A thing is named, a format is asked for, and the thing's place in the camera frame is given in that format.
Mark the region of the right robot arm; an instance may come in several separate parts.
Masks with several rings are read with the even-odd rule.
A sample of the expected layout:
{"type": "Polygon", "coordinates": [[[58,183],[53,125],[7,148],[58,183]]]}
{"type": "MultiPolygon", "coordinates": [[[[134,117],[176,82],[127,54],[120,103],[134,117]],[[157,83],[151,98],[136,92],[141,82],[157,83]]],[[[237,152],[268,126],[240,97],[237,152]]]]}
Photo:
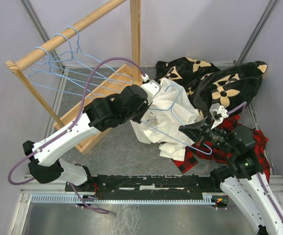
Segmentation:
{"type": "Polygon", "coordinates": [[[283,235],[283,209],[270,185],[270,165],[264,156],[268,139],[244,126],[239,116],[214,123],[205,119],[179,127],[196,144],[194,154],[223,165],[210,173],[209,186],[223,191],[247,218],[257,235],[283,235]]]}

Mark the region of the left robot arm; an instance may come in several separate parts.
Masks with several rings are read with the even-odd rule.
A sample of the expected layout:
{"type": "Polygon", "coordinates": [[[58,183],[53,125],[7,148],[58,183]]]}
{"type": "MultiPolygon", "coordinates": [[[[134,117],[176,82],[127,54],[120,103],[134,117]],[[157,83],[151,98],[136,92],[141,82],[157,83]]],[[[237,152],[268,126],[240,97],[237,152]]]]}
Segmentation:
{"type": "Polygon", "coordinates": [[[93,179],[88,168],[70,164],[61,156],[91,136],[128,120],[139,121],[152,100],[153,96],[137,85],[127,86],[119,94],[94,99],[78,118],[43,140],[42,145],[32,144],[30,174],[41,184],[62,180],[83,191],[91,189],[93,179]]]}

